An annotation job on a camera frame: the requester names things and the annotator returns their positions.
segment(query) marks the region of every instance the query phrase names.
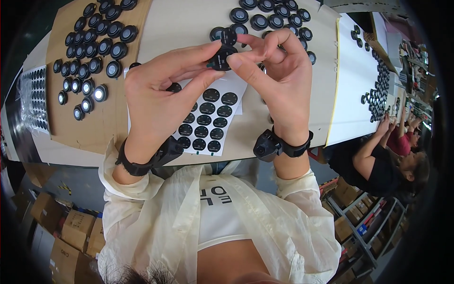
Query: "black lettering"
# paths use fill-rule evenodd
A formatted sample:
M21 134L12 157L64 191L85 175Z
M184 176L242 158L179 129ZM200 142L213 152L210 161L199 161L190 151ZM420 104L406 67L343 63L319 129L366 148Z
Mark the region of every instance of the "black lettering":
M208 206L213 205L213 201L211 201L211 198L201 198L200 201L206 200L208 202Z
M216 192L216 188L222 189L222 192L221 193L217 193ZM226 194L227 192L225 191L225 189L222 186L215 186L215 187L211 188L211 193L215 194L215 195L223 195L223 194Z

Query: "white sleeve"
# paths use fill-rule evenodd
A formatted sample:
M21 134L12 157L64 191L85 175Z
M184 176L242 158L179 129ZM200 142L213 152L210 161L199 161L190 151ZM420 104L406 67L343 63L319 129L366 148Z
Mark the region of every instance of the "white sleeve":
M107 203L103 211L103 230L106 241L114 239L118 233L138 219L144 201L153 198L164 182L153 174L147 174L134 184L117 183L112 177L117 157L118 151L111 140L107 146L104 162L98 170L99 179L106 188L104 200Z

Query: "cardboard sheet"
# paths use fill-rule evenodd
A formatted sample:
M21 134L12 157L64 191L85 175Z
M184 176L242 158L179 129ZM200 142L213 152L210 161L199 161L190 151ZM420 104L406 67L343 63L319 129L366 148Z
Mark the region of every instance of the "cardboard sheet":
M138 46L143 33L143 23L148 14L148 9L152 0L140 0L137 6L130 11L123 11L117 21L122 22L125 26L135 25L138 27L139 34L135 41L127 44L128 55L121 59L123 66L129 66L136 61ZM109 97L102 103L94 102L94 110L87 114L82 121L77 121L73 117L73 109L82 102L84 95L68 93L68 103L60 105L57 100L58 93L63 88L63 77L60 73L54 74L52 66L57 59L72 61L66 57L67 47L64 40L69 32L74 31L74 23L79 17L86 5L93 2L92 0L75 0L64 7L60 8L55 17L52 26L52 32L49 38L47 48L46 64L48 66L48 85L47 101L49 110L49 124L51 139L62 144L87 150L95 153L104 153L106 145L114 137L119 147L128 135L128 117L126 108L126 98L124 96L124 79L119 77L117 80L107 77L105 66L111 60L110 55L103 58L103 70L99 74L91 77L96 85L106 84L109 90ZM100 42L105 36L98 36L97 42ZM82 63L89 62L90 59L84 58Z

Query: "black circular label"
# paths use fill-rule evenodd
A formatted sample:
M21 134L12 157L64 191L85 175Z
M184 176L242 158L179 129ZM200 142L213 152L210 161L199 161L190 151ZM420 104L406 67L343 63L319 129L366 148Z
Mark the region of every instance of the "black circular label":
M205 114L205 115L210 115L214 113L216 110L216 107L212 103L203 103L200 105L199 108L200 112Z
M200 125L210 125L211 117L209 117L208 115L201 115L197 117L197 123Z
M220 128L215 128L210 132L211 139L221 140L224 137L224 131Z
M221 143L219 143L218 141L213 140L210 143L208 143L208 151L216 153L220 149L221 149Z
M229 117L232 115L232 108L228 105L223 105L217 109L217 115L222 117Z
M235 93L225 93L222 95L221 102L225 105L234 105L238 101L238 96Z
M223 117L218 117L213 121L213 125L219 128L223 128L227 126L227 119Z
M216 90L216 89L206 89L202 94L202 97L204 100L206 100L207 102L212 102L212 103L217 101L220 96L221 95L219 94L218 90Z
M178 133L181 136L189 136L192 134L192 127L189 124L182 124L178 128Z
M187 148L189 148L189 146L191 146L191 141L189 140L188 137L180 137L180 138L178 138L178 142L180 142L182 144L182 147L184 149L187 149Z
M183 120L183 122L192 123L192 122L194 122L195 119L196 119L196 117L192 113L189 113L188 116Z
M194 142L192 143L192 147L194 148L194 150L197 150L197 151L202 151L203 149L205 149L205 147L207 146L207 143L205 143L205 141L203 139L195 139Z
M205 138L208 136L208 129L205 126L199 126L194 130L194 135L198 138Z

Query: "person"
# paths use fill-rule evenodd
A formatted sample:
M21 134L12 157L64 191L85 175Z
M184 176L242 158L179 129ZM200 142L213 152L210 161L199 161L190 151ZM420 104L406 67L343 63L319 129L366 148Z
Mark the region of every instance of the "person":
M425 152L410 152L404 157L386 150L394 128L395 123L390 124L386 113L377 131L365 143L353 139L335 147L329 165L348 184L372 196L397 194L408 203L427 183L430 164Z
M252 50L229 56L231 69L266 101L276 135L303 145L312 65L300 41L289 29L264 40L238 35L237 41ZM206 68L220 48L214 41L172 50L127 73L129 162L147 163L203 91L224 76ZM267 74L256 65L262 61ZM180 92L164 91L189 78ZM219 175L209 164L185 166L164 180L152 173L133 176L115 165L117 157L111 141L99 168L107 202L106 244L98 258L105 283L326 283L336 273L341 246L307 152L274 159L276 195L238 178L257 159L230 162Z
M413 117L413 115L410 114L408 119L408 130L405 133L405 108L402 108L399 127L396 128L394 124L393 129L385 134L385 137L387 137L388 140L386 145L399 156L410 154L411 148L418 147L420 136L415 133L415 128L418 127L421 121L420 118Z

